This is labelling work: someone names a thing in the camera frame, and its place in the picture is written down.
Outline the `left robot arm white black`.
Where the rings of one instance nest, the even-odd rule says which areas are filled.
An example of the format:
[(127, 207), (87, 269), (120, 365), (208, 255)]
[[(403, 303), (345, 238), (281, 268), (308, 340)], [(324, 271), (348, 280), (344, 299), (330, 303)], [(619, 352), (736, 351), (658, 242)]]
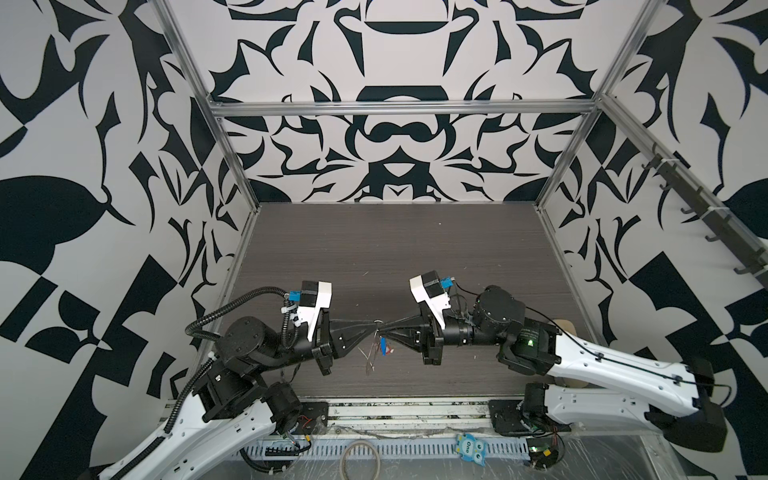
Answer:
[(179, 394), (165, 422), (122, 459), (89, 467), (84, 479), (198, 479), (249, 443), (288, 434), (302, 412), (291, 383), (267, 372), (314, 362), (324, 375), (379, 327), (377, 321), (332, 320), (278, 333), (253, 316), (236, 320)]

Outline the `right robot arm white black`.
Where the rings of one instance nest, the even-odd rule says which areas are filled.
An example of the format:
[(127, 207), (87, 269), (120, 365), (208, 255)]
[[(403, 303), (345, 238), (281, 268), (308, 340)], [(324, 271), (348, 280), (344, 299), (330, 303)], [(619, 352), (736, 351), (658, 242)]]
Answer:
[(446, 346), (496, 345), (498, 361), (516, 373), (582, 381), (619, 394), (622, 404), (638, 401), (645, 408), (641, 422), (672, 444), (707, 453), (725, 446), (725, 415), (712, 398), (720, 385), (703, 358), (662, 362), (604, 348), (527, 317), (525, 304), (495, 285), (478, 294), (465, 315), (451, 310), (446, 295), (419, 289), (414, 297), (419, 314), (379, 333), (419, 352), (427, 365), (440, 364)]

